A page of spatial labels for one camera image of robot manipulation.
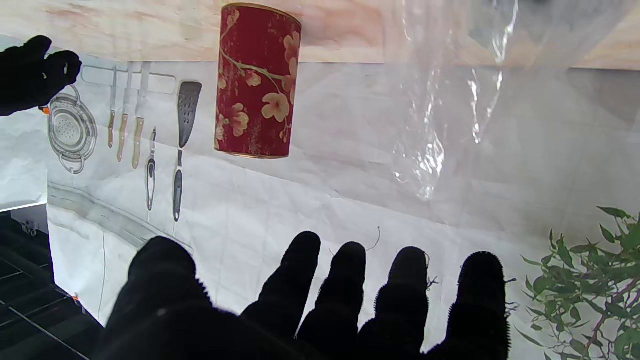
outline gloved hand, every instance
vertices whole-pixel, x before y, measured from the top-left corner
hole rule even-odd
[[[358,331],[366,252],[355,242],[344,244],[333,257],[315,308],[303,319],[319,251],[318,235],[297,235],[258,300],[236,316],[212,307],[186,250],[166,238],[151,239],[131,262],[129,280],[93,358],[508,358],[504,274],[493,254],[476,252],[467,258],[446,339],[422,354],[429,311],[425,253],[407,247],[397,254],[376,297],[374,318]]]
[[[45,55],[51,39],[39,35],[0,53],[0,116],[45,106],[76,82],[82,62],[72,51]]]

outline black glove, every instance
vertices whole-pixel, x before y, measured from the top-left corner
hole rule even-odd
[[[72,51],[44,58],[51,39],[39,35],[0,53],[0,116],[45,106],[76,82],[82,62]]]

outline dark floor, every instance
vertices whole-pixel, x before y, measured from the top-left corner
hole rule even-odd
[[[0,359],[87,359],[102,331],[55,285],[49,237],[0,213]]]

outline knife handle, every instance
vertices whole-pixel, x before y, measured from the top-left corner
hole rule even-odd
[[[180,203],[182,202],[182,170],[178,169],[173,178],[173,221],[180,220]]]
[[[111,117],[109,118],[109,149],[113,147],[113,123],[116,120],[116,111],[111,110]]]
[[[156,192],[156,161],[150,158],[147,162],[147,209],[151,211]]]
[[[142,117],[136,117],[136,134],[133,140],[133,159],[131,159],[131,165],[134,169],[138,168],[140,162],[140,138],[142,137],[142,129],[145,127],[145,119]]]
[[[127,121],[129,116],[122,114],[122,122],[120,123],[120,143],[118,144],[118,162],[122,161],[122,151],[124,150],[125,130],[127,129]]]

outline floral pattern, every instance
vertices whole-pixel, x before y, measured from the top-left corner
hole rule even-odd
[[[253,70],[247,70],[244,77],[246,84],[252,87],[256,87],[262,83],[262,78]]]
[[[239,18],[240,18],[240,11],[238,11],[238,9],[233,9],[231,16],[227,17],[227,28],[230,28],[233,25],[235,25],[238,22]]]
[[[298,79],[298,61],[293,58],[289,61],[289,75],[282,80],[282,88],[289,92],[289,100],[293,104],[293,100],[296,94],[296,80]]]
[[[237,24],[239,18],[240,11],[237,8],[232,9],[226,19],[227,28],[224,29],[224,32],[220,36],[221,44],[222,39],[228,34],[229,30]],[[267,69],[241,63],[230,57],[221,46],[218,91],[235,91],[237,95],[237,86],[242,84],[246,84],[246,86],[249,87],[271,86],[271,84],[273,84],[275,91],[268,93],[262,98],[264,106],[262,107],[261,114],[264,119],[273,118],[279,123],[284,123],[284,128],[279,133],[279,137],[284,143],[287,143],[289,141],[289,134],[291,131],[291,121],[289,116],[291,115],[291,108],[293,107],[295,100],[296,80],[298,78],[300,32],[295,31],[295,28],[292,27],[290,35],[285,36],[282,40],[282,45],[285,50],[284,58],[289,68],[289,73],[286,75],[272,74]],[[230,73],[232,75],[227,74],[226,79],[223,77],[223,75],[225,75],[225,72],[223,71],[223,60],[227,60],[232,67],[237,69],[237,72]],[[234,76],[236,76],[233,74],[239,75],[239,81],[237,83],[233,80]],[[235,137],[241,137],[246,133],[250,123],[249,111],[241,103],[233,105],[231,109],[218,108],[218,113],[219,117],[216,121],[216,134],[214,141],[217,149],[219,149],[218,142],[224,142],[226,139],[226,125],[231,125],[233,135]]]
[[[220,148],[218,141],[225,139],[225,125],[229,124],[229,119],[225,119],[222,114],[218,115],[218,121],[216,122],[216,137],[214,138],[214,145],[216,149]]]
[[[248,127],[249,124],[249,115],[246,114],[246,108],[244,105],[237,103],[231,107],[232,116],[231,116],[231,126],[234,128],[234,136],[236,138],[242,136],[244,134],[244,130]]]
[[[293,36],[287,35],[284,38],[284,59],[287,60],[287,63],[291,61],[291,59],[297,59],[300,54],[300,33],[297,31],[293,32]]]
[[[268,102],[262,108],[262,116],[265,119],[275,117],[278,122],[283,122],[289,116],[289,101],[283,94],[272,92],[262,98],[262,102]]]

